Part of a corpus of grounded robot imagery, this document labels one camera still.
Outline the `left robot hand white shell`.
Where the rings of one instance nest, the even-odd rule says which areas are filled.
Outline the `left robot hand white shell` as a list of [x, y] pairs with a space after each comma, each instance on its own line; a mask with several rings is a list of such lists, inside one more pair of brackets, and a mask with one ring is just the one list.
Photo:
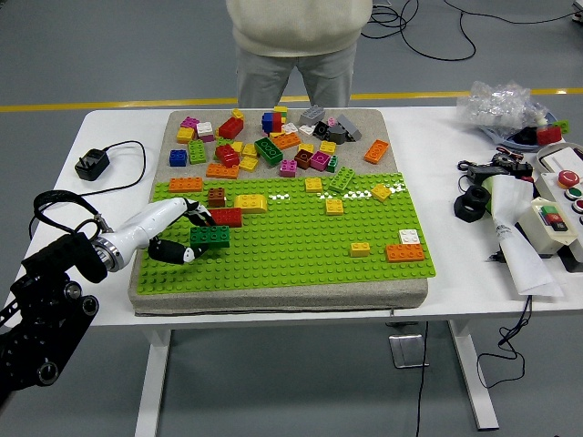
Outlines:
[[205, 227], [216, 222], [201, 203], [187, 198], [170, 198], [150, 203], [113, 232], [104, 233], [95, 241], [108, 271], [124, 269], [138, 249], [147, 249], [151, 259], [170, 264], [190, 263], [207, 249], [192, 249], [177, 242], [159, 238], [166, 228], [187, 218], [192, 224]]

